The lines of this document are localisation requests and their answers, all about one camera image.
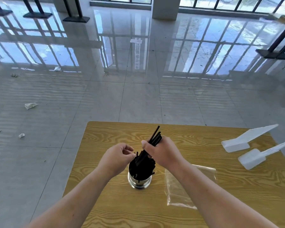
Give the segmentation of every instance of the wooden table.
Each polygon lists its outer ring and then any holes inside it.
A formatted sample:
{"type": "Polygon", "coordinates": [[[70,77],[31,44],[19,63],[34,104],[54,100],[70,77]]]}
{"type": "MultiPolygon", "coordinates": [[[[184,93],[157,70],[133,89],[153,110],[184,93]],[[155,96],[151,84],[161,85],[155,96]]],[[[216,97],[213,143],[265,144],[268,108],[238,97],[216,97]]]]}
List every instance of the wooden table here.
{"type": "MultiPolygon", "coordinates": [[[[98,165],[105,151],[126,142],[141,151],[140,141],[147,139],[157,124],[88,122],[64,195],[72,190],[98,165]]],[[[244,128],[160,125],[190,163],[213,167],[217,183],[270,219],[285,227],[285,157],[281,152],[252,170],[246,170],[237,158],[248,150],[227,153],[221,141],[244,133],[244,128]]],[[[275,146],[269,133],[250,142],[250,147],[264,151],[275,146]]],[[[197,210],[167,206],[164,168],[156,165],[150,186],[133,189],[127,169],[104,188],[83,227],[207,227],[197,210]]]]}

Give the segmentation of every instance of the glossy floor tile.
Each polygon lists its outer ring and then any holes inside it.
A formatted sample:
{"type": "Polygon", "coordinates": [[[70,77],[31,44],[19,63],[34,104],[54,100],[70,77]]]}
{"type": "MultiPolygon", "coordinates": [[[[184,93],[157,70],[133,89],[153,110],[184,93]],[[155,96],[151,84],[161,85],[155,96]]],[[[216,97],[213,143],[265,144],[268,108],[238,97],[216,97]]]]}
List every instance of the glossy floor tile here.
{"type": "Polygon", "coordinates": [[[0,227],[20,227],[61,198],[88,121],[278,123],[271,134],[285,141],[285,61],[255,52],[284,25],[189,14],[169,22],[80,3],[85,24],[63,22],[52,3],[42,7],[53,16],[37,20],[23,18],[23,2],[0,0],[13,10],[0,17],[0,227]]]}

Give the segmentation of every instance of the right hand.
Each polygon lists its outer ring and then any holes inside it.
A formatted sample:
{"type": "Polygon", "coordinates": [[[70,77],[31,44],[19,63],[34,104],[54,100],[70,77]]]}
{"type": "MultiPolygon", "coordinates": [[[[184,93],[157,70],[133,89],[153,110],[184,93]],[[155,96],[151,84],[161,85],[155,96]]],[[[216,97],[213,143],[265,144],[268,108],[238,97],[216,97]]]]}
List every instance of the right hand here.
{"type": "Polygon", "coordinates": [[[166,136],[162,136],[160,143],[152,146],[147,141],[142,141],[142,148],[162,167],[170,171],[173,166],[179,164],[184,158],[174,142],[166,136]]]}

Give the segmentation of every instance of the metal cup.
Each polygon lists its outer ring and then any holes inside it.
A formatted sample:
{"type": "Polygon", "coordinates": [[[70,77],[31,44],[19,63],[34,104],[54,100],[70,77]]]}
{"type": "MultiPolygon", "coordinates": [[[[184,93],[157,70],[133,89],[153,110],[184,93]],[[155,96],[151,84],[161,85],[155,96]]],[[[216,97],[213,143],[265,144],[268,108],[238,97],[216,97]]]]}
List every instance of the metal cup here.
{"type": "Polygon", "coordinates": [[[134,189],[142,190],[147,188],[150,185],[151,180],[152,180],[152,175],[148,177],[146,180],[138,182],[130,175],[130,172],[128,172],[128,182],[130,186],[134,189]]]}

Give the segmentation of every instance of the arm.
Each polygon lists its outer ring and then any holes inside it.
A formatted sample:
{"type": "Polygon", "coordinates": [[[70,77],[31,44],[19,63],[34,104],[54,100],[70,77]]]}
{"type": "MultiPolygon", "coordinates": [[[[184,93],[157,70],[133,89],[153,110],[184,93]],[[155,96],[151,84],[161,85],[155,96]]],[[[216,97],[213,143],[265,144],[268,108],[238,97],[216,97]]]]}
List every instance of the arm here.
{"type": "Polygon", "coordinates": [[[156,147],[142,141],[142,147],[181,183],[210,228],[277,227],[187,162],[170,138],[163,136],[156,147]]]}
{"type": "Polygon", "coordinates": [[[119,143],[106,151],[99,165],[61,200],[34,219],[32,227],[81,227],[109,180],[134,158],[133,148],[119,143]]]}

